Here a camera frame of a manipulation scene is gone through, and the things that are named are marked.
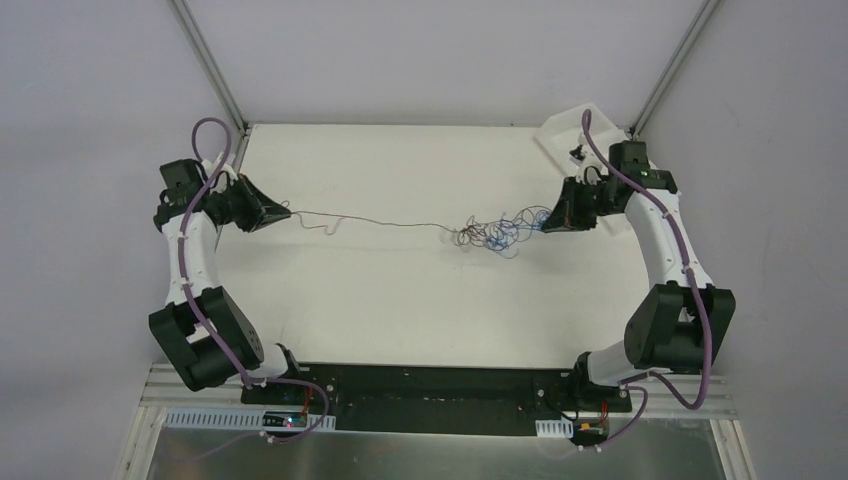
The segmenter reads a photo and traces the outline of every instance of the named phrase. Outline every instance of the white work surface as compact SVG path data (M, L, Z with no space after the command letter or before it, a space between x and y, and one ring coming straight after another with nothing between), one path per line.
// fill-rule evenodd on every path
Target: white work surface
M562 177L533 132L258 125L241 172L292 210L461 228L554 206ZM446 237L353 220L325 236L292 217L251 234L227 226L217 259L262 338L305 362L570 367L621 340L647 292L632 231L534 232L510 260Z

